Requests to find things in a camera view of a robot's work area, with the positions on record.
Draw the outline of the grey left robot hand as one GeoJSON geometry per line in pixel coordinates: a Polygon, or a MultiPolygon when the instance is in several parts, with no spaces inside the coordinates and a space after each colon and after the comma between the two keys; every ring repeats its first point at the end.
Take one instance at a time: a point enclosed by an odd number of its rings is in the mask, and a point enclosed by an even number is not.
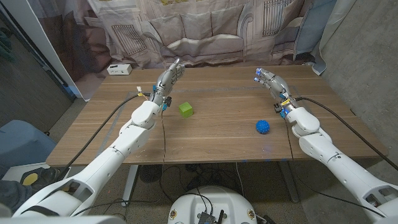
{"type": "Polygon", "coordinates": [[[150,94],[149,100],[161,106],[164,98],[170,94],[176,82],[183,77],[184,72],[184,64],[179,58],[176,59],[157,79],[155,90],[150,94]]]}

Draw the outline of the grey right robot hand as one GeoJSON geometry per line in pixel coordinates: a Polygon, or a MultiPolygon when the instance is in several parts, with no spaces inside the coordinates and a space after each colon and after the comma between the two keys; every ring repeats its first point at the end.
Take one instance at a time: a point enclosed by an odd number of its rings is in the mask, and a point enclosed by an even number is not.
{"type": "Polygon", "coordinates": [[[297,107],[290,93],[288,84],[282,77],[263,68],[257,68],[256,75],[257,77],[254,81],[264,85],[270,90],[271,96],[276,102],[275,106],[284,107],[290,105],[294,108],[297,107]]]}

